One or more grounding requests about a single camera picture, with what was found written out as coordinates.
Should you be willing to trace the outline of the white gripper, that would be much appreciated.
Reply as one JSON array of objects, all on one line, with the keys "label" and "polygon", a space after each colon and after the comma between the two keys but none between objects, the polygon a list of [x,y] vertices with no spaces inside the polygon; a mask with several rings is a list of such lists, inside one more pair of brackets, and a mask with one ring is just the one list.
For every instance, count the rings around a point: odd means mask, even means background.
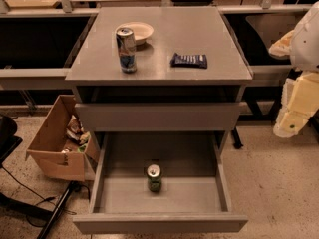
[{"label": "white gripper", "polygon": [[[268,49],[272,57],[288,58],[291,53],[291,30]],[[296,80],[288,79],[287,108],[281,108],[273,132],[281,138],[295,136],[319,110],[319,74],[303,72]]]}]

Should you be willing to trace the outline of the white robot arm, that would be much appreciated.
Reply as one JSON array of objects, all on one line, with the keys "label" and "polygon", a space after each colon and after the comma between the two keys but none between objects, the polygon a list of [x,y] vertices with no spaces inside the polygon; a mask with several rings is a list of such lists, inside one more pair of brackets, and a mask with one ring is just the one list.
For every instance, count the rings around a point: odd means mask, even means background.
[{"label": "white robot arm", "polygon": [[279,137],[292,137],[319,110],[319,2],[268,52],[277,57],[289,56],[292,66],[301,71],[296,80],[285,81],[282,107],[273,128]]}]

